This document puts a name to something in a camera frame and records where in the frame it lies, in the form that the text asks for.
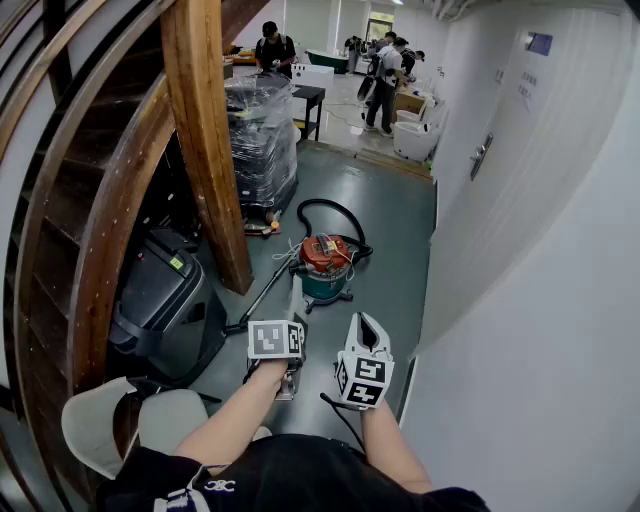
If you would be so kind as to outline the cardboard box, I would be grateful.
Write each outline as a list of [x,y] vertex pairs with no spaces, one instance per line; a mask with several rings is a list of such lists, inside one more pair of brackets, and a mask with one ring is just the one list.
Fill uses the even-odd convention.
[[396,121],[396,112],[398,110],[407,110],[413,113],[419,113],[421,120],[426,109],[426,98],[414,94],[412,92],[397,92],[394,103],[394,120]]

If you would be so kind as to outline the wooden staircase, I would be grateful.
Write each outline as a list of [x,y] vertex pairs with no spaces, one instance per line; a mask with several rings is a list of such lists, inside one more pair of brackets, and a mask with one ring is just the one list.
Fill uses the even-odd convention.
[[105,376],[118,277],[174,130],[161,20],[176,0],[28,0],[0,60],[0,454],[29,508],[89,505],[62,410]]

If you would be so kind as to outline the wooden beam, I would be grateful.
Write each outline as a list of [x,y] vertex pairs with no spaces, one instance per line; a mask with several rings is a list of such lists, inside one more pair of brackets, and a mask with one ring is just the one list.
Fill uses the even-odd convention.
[[176,0],[161,15],[164,69],[178,139],[218,275],[244,295],[252,282],[226,112],[221,0]]

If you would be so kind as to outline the person's black shirt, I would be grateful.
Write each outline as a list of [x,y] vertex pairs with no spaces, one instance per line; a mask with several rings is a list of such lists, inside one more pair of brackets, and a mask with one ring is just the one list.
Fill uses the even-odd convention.
[[298,434],[253,442],[216,475],[137,448],[96,502],[98,512],[490,512],[473,491],[412,493],[345,444]]

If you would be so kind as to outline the green bathtub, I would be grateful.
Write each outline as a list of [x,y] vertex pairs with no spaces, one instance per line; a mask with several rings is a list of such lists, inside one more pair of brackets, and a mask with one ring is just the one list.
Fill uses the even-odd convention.
[[312,65],[332,68],[335,74],[346,74],[348,72],[349,59],[347,57],[328,54],[315,49],[307,49],[305,53]]

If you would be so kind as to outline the metal vacuum wand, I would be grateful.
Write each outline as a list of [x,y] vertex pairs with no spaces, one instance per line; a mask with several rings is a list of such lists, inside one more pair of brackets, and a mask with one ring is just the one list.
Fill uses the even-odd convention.
[[259,293],[259,295],[256,297],[256,299],[252,302],[252,304],[250,305],[250,307],[245,311],[245,313],[242,315],[242,317],[240,318],[239,321],[239,325],[242,328],[246,328],[248,326],[248,322],[249,319],[251,318],[251,316],[253,315],[253,313],[256,311],[256,309],[259,307],[259,305],[262,303],[262,301],[266,298],[266,296],[268,295],[268,293],[270,292],[271,288],[275,285],[275,283],[278,281],[278,279],[282,276],[282,274],[288,270],[289,265],[291,264],[291,262],[295,259],[294,255],[290,255],[279,267],[278,269],[274,272],[273,276],[271,277],[271,279],[267,282],[267,284],[264,286],[264,288],[262,289],[262,291]]

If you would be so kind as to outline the white chair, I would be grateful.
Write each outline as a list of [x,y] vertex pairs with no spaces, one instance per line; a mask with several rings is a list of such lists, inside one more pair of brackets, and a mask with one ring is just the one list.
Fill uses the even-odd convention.
[[[116,478],[127,459],[115,442],[115,409],[122,397],[133,391],[127,379],[119,378],[71,398],[63,408],[61,426],[70,451],[110,480]],[[175,455],[179,444],[209,418],[200,396],[192,390],[153,395],[143,402],[138,418],[141,446]],[[229,465],[203,466],[216,475]]]

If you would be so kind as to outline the large black machine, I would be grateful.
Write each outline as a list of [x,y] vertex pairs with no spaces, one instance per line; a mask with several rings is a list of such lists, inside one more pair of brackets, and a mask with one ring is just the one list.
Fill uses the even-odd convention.
[[108,380],[146,377],[186,388],[218,354],[228,315],[196,250],[194,241],[170,227],[142,238],[114,302]]

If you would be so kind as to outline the person's left forearm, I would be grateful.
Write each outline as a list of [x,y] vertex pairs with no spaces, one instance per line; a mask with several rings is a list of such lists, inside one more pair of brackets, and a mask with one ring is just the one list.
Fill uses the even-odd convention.
[[175,455],[205,466],[233,463],[249,446],[271,409],[287,368],[286,360],[261,361],[247,382],[179,444]]

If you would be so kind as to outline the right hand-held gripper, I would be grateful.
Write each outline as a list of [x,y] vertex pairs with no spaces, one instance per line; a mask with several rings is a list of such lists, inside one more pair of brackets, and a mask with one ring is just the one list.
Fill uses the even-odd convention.
[[394,365],[388,333],[371,315],[354,313],[345,351],[337,356],[339,401],[360,410],[378,408],[390,386]]

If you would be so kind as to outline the person's right forearm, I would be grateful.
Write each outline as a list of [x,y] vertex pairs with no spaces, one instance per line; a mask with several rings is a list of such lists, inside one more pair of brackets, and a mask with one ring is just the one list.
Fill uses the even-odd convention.
[[407,444],[385,400],[361,413],[361,430],[367,462],[405,490],[424,494],[433,490],[425,467]]

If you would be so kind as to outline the large white tub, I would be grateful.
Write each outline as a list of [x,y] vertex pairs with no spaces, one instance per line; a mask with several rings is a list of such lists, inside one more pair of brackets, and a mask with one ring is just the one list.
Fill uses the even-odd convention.
[[424,163],[436,147],[439,133],[426,124],[399,121],[393,134],[394,152],[400,157]]

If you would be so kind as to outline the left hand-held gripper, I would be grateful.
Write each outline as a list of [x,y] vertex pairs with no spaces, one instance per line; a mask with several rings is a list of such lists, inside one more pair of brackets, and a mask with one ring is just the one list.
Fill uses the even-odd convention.
[[301,368],[306,360],[307,330],[306,316],[297,312],[293,314],[293,321],[250,321],[247,378],[250,378],[261,362],[285,360],[288,364],[287,372],[275,399],[293,400],[299,388]]

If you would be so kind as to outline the black table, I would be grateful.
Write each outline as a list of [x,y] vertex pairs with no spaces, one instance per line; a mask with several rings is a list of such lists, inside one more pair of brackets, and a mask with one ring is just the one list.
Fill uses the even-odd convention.
[[293,98],[303,100],[304,118],[295,118],[294,124],[300,131],[301,139],[308,140],[315,133],[314,140],[319,140],[323,102],[326,97],[326,89],[322,87],[301,85],[295,86]]

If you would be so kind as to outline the window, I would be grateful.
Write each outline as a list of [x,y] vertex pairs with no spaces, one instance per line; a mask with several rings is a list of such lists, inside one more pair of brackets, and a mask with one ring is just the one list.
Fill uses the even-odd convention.
[[368,42],[383,39],[385,34],[393,30],[394,17],[375,18],[370,17],[367,21],[366,40]]

